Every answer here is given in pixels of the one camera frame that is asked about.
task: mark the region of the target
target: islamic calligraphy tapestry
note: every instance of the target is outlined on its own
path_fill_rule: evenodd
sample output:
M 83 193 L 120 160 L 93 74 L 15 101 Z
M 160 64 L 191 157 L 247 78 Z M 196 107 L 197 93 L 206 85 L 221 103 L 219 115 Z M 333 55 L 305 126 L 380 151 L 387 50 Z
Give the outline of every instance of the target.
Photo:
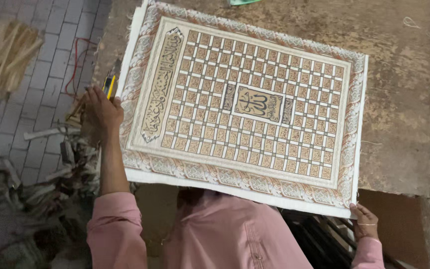
M 117 95 L 129 180 L 349 217 L 367 56 L 145 1 Z

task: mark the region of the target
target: hand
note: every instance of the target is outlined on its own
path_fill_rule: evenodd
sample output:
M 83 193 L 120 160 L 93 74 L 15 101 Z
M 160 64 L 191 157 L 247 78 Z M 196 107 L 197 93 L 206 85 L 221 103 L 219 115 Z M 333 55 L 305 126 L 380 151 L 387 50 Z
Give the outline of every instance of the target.
M 358 220 L 351 220 L 353 226 L 355 227 L 355 237 L 356 241 L 362 239 L 363 237 L 373 237 L 379 240 L 377 236 L 377 217 L 371 211 L 361 204 L 355 205 L 350 204 L 349 209 L 351 213 L 358 217 Z
M 99 87 L 88 87 L 84 98 L 91 123 L 98 130 L 102 130 L 102 141 L 118 137 L 120 124 L 124 120 L 120 98 L 116 97 L 113 102 L 109 101 Z

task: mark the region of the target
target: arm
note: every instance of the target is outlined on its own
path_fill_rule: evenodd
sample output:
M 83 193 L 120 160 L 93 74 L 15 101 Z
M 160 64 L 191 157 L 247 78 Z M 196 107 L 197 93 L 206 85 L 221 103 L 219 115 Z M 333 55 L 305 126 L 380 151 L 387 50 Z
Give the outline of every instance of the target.
M 350 209 L 358 217 L 357 221 L 353 220 L 358 248 L 351 267 L 353 269 L 384 269 L 383 249 L 377 236 L 377 217 L 360 204 L 352 203 Z
M 119 144 L 124 118 L 120 99 L 111 103 L 97 88 L 87 89 L 87 114 L 102 131 L 101 195 L 87 224 L 93 268 L 147 268 L 141 215 L 129 191 Z

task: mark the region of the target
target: wooden workbench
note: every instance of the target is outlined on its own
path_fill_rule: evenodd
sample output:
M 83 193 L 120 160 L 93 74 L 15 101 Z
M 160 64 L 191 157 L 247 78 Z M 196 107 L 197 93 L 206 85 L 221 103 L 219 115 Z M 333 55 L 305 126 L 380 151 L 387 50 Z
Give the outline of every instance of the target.
M 170 0 L 185 8 L 368 54 L 359 187 L 430 197 L 430 1 Z M 138 0 L 113 0 L 93 83 L 102 85 Z M 406 26 L 405 17 L 417 27 Z

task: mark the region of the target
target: floral scroll border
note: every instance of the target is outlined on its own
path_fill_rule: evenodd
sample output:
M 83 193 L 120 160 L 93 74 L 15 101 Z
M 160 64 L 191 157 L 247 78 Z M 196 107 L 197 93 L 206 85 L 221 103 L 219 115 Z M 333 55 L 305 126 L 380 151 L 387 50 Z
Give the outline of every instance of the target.
M 192 163 L 176 158 L 125 150 L 129 133 L 132 129 L 134 113 L 145 70 L 149 62 L 153 41 L 162 16 L 217 28 L 226 32 L 247 35 L 281 46 L 351 62 L 352 69 L 337 189 L 334 190 L 309 184 L 278 180 L 235 169 L 226 169 L 213 165 Z M 149 0 L 122 92 L 122 107 L 125 113 L 124 121 L 120 127 L 120 142 L 123 148 L 124 165 L 128 168 L 170 175 L 182 179 L 205 181 L 207 183 L 266 193 L 277 197 L 348 208 L 352 200 L 356 144 L 359 134 L 358 120 L 363 106 L 363 83 L 365 79 L 365 69 L 367 68 L 367 66 L 365 66 L 366 57 L 366 55 L 361 53 L 351 52 L 338 47 L 303 40 L 298 37 L 276 33 L 241 22 L 218 18 L 194 10 L 183 9 L 170 4 Z

